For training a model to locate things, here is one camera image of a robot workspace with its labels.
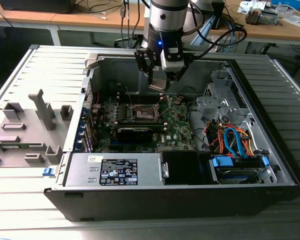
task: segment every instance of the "wire bundle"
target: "wire bundle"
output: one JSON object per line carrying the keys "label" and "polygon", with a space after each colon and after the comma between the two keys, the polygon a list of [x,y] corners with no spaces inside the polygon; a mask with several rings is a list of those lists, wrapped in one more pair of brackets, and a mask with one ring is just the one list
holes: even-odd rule
{"label": "wire bundle", "polygon": [[[208,123],[206,129],[205,129],[205,133],[207,133],[207,130],[210,126],[210,124],[212,123]],[[247,156],[255,156],[254,151],[252,150],[252,145],[251,145],[251,139],[242,139],[242,137],[250,137],[243,129],[238,128],[235,125],[229,124],[229,123],[216,123],[217,125],[219,125],[218,130],[217,130],[217,138],[209,145],[209,147],[211,149],[214,148],[214,146],[218,143],[218,146],[214,148],[214,152],[216,152],[218,150],[219,154],[225,154],[226,156],[229,157],[235,157],[235,155],[233,154],[232,151],[229,151],[228,153],[226,153],[225,150],[225,138],[227,138],[226,135],[226,131],[224,131],[224,129],[233,129],[236,132],[238,132],[239,134],[241,134],[242,136],[240,136],[240,141],[244,146],[245,152]]]}

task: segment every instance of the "blue plastic clip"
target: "blue plastic clip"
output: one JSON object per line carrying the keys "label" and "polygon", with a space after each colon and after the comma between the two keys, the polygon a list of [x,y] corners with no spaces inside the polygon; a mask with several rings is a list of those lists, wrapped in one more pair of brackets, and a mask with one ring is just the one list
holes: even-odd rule
{"label": "blue plastic clip", "polygon": [[43,170],[43,173],[42,173],[42,176],[44,177],[50,177],[50,176],[54,176],[55,170],[51,167],[46,167],[44,170]]}
{"label": "blue plastic clip", "polygon": [[242,147],[241,145],[241,139],[240,139],[240,135],[239,133],[232,127],[230,128],[227,128],[225,131],[224,131],[224,135],[223,135],[223,140],[224,140],[224,145],[225,147],[233,154],[234,157],[237,157],[237,154],[235,151],[232,150],[232,148],[229,146],[228,144],[228,132],[229,131],[233,131],[234,132],[234,135],[235,135],[235,138],[236,138],[236,145],[238,146],[238,149],[239,149],[239,154],[244,158],[244,159],[247,159],[248,156],[246,155],[246,152],[244,150],[244,148]]}
{"label": "blue plastic clip", "polygon": [[262,157],[262,161],[263,161],[263,163],[264,163],[265,166],[268,166],[270,164],[269,160],[268,160],[268,158],[266,156]]}
{"label": "blue plastic clip", "polygon": [[232,162],[231,157],[229,156],[215,156],[212,159],[212,163],[214,167],[233,167],[234,163]]}

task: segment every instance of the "metal bracket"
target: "metal bracket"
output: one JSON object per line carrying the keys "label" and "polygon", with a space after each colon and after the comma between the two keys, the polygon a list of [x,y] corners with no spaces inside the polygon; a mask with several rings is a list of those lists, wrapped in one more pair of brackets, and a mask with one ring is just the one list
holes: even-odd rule
{"label": "metal bracket", "polygon": [[95,68],[98,65],[98,61],[98,53],[88,53],[84,60],[85,69],[89,70]]}

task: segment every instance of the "power supply label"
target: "power supply label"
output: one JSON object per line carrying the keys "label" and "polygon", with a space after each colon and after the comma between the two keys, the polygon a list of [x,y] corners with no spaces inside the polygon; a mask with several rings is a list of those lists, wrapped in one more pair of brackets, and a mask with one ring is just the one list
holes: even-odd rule
{"label": "power supply label", "polygon": [[102,186],[138,185],[137,159],[102,159],[99,183]]}

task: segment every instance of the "blue latch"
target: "blue latch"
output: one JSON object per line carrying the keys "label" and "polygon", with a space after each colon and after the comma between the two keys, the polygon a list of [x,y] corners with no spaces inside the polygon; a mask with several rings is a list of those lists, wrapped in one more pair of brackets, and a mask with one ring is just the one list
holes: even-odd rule
{"label": "blue latch", "polygon": [[234,163],[232,162],[231,157],[229,156],[216,156],[212,159],[214,167],[233,167]]}
{"label": "blue latch", "polygon": [[263,161],[263,163],[264,163],[265,166],[268,166],[270,164],[269,160],[268,160],[268,158],[266,156],[262,157],[262,161]]}
{"label": "blue latch", "polygon": [[52,167],[46,167],[43,170],[42,176],[44,176],[44,177],[51,177],[51,176],[55,175],[54,172],[55,172],[54,168],[52,168]]}

